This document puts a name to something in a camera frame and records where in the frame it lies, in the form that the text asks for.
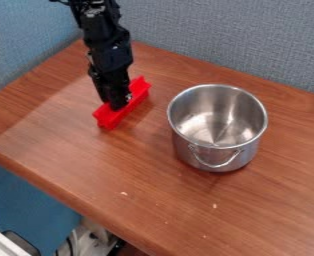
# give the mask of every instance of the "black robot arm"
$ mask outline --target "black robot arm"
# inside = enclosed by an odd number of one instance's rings
[[[119,26],[115,0],[49,0],[70,7],[89,48],[89,70],[97,93],[111,110],[130,99],[127,67],[133,62],[129,31]]]

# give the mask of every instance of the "stainless steel pot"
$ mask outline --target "stainless steel pot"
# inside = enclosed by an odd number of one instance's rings
[[[221,84],[182,91],[169,103],[167,120],[178,159],[210,172],[233,171],[252,160],[268,124],[256,97]]]

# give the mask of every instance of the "wooden table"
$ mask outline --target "wooden table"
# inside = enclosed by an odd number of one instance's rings
[[[149,255],[314,256],[314,94],[133,44],[150,96],[111,132],[75,42],[0,92],[0,164]],[[173,155],[165,109],[200,83],[252,92],[269,114],[240,171]]]

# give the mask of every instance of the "pot handle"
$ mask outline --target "pot handle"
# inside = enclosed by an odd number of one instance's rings
[[[232,163],[232,161],[234,160],[234,158],[238,156],[238,154],[244,151],[241,149],[237,149],[233,153],[233,155],[229,157],[229,159],[221,163],[221,164],[208,164],[201,158],[200,156],[197,155],[196,153],[196,150],[194,150],[194,146],[192,144],[188,145],[188,149],[190,150],[193,156],[194,156],[194,159],[197,160],[197,162],[200,164],[202,164],[204,166],[212,168],[212,169],[216,169],[216,168],[220,168],[220,167],[224,167],[226,165],[229,165]]]

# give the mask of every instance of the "pot rim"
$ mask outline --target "pot rim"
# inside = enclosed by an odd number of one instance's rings
[[[245,142],[242,143],[238,143],[236,145],[230,145],[230,146],[216,146],[216,145],[209,145],[209,144],[200,144],[197,142],[194,142],[193,140],[190,140],[189,138],[186,138],[181,133],[180,131],[177,130],[177,128],[173,126],[173,123],[170,121],[170,109],[172,109],[172,106],[176,102],[176,100],[189,91],[192,90],[196,90],[197,88],[206,88],[206,87],[210,87],[210,88],[228,88],[228,89],[232,89],[232,90],[237,90],[240,91],[241,93],[246,94],[257,103],[260,109],[261,109],[261,112],[262,112],[262,116],[264,116],[264,121],[262,121],[262,127],[257,133],[257,135],[250,138],[249,140],[246,140]],[[192,86],[189,87],[188,89],[185,89],[182,92],[180,92],[174,97],[173,99],[170,100],[169,102],[169,105],[167,105],[167,109],[166,109],[166,116],[167,116],[167,122],[170,124],[170,127],[172,127],[172,130],[176,132],[176,134],[182,138],[185,139],[188,142],[190,142],[193,145],[198,146],[198,147],[204,147],[204,148],[212,148],[212,149],[234,149],[234,148],[240,148],[248,144],[250,144],[253,141],[256,141],[260,136],[262,135],[266,127],[268,127],[268,114],[266,114],[266,110],[265,110],[265,107],[262,105],[262,103],[260,102],[260,100],[256,98],[256,96],[249,93],[248,91],[245,91],[244,89],[236,87],[236,86],[232,86],[232,85],[226,85],[226,84],[200,84],[200,85],[196,85],[196,86]]]

